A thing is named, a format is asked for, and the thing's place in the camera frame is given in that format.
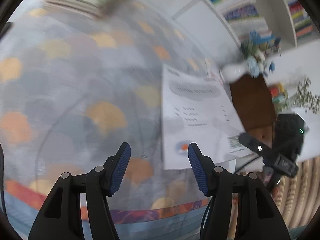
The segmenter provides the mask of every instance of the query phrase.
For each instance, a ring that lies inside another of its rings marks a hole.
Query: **black wire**
[[[236,169],[235,172],[233,174],[238,173],[239,171],[241,171],[244,167],[246,167],[247,165],[249,165],[250,163],[252,163],[253,161],[255,161],[256,159],[260,158],[261,156],[257,156],[254,157],[253,159],[249,160],[247,163],[243,164],[240,168]]]
[[[5,209],[5,203],[4,203],[4,154],[3,154],[3,149],[1,144],[0,144],[0,195],[1,195],[2,211],[5,217],[8,219],[7,211]]]
[[[71,106],[69,106],[60,116],[59,118],[55,121],[55,123],[50,127],[50,129],[47,131],[46,135],[44,136],[44,139],[42,140],[39,150],[37,152],[36,155],[36,162],[35,162],[35,181],[36,181],[36,192],[38,192],[38,162],[39,162],[39,158],[40,158],[40,154],[42,152],[42,149],[45,145],[45,143],[47,142],[47,139],[49,138],[49,136],[51,135],[53,129],[56,127],[56,125],[58,125],[58,123],[67,115],[69,114],[69,112],[74,109],[77,105],[79,105],[82,100],[84,100],[86,97],[88,96],[88,94],[84,94],[82,97],[78,98],[78,100],[76,102],[74,102]]]
[[[236,169],[234,174],[235,173],[238,173],[239,171],[241,171],[244,167],[246,167],[247,165],[249,165],[251,162],[255,161],[256,159],[260,158],[261,156],[257,156],[257,157],[254,157],[253,159],[249,160],[247,163],[243,164],[240,168]],[[204,221],[205,221],[205,217],[209,211],[209,208],[211,206],[211,201],[212,199],[209,201],[205,211],[204,211],[204,215],[202,217],[202,221],[201,221],[201,226],[200,226],[200,239],[201,239],[201,236],[202,236],[202,232],[203,232],[203,228],[204,228]]]
[[[209,210],[209,208],[210,208],[211,201],[212,201],[212,199],[210,199],[210,201],[209,201],[209,203],[208,203],[208,205],[207,205],[207,207],[206,207],[206,209],[205,209],[205,211],[204,211],[203,217],[202,217],[201,226],[200,226],[200,238],[201,238],[202,230],[203,230],[203,227],[204,227],[204,220],[205,220],[205,217],[206,217],[206,215],[207,215],[207,212],[208,212],[208,210]]]

